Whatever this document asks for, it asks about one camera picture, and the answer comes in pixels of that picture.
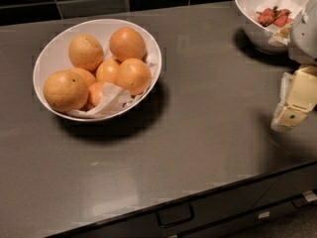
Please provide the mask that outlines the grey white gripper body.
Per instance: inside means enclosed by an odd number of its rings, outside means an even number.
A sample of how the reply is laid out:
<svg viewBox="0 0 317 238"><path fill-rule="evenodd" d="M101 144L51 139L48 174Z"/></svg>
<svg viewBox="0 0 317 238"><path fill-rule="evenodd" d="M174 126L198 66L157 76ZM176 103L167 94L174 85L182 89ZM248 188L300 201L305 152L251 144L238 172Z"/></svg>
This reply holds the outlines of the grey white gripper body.
<svg viewBox="0 0 317 238"><path fill-rule="evenodd" d="M288 54L301 64L317 64L317 0L309 0L295 17L289 35Z"/></svg>

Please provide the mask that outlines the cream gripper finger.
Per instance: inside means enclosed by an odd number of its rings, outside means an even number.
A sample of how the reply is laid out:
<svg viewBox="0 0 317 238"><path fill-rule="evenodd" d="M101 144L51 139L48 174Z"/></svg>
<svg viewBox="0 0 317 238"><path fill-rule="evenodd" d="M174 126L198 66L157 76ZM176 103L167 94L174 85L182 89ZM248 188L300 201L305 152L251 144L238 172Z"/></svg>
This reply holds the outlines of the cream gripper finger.
<svg viewBox="0 0 317 238"><path fill-rule="evenodd" d="M283 74L283 77L281 79L281 84L280 84L280 101L282 103L286 102L286 99L288 96L288 90L290 88L292 78L293 78L293 75L291 73L285 72Z"/></svg>
<svg viewBox="0 0 317 238"><path fill-rule="evenodd" d="M286 102L279 100L270 123L276 132L297 127L317 105L317 66L302 64L292 75Z"/></svg>

